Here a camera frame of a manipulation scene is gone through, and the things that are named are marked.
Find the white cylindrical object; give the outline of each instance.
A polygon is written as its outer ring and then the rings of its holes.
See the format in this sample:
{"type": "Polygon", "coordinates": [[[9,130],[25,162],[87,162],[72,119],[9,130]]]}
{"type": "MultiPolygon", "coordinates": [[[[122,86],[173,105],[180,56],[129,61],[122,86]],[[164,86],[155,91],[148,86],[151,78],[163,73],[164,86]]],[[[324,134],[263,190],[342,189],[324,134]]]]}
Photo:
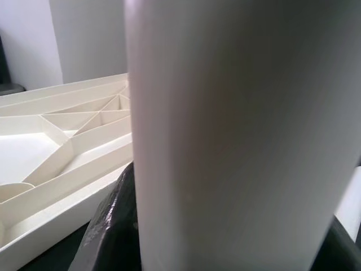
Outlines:
{"type": "Polygon", "coordinates": [[[145,271],[308,270],[360,154],[360,11],[126,1],[145,271]]]}

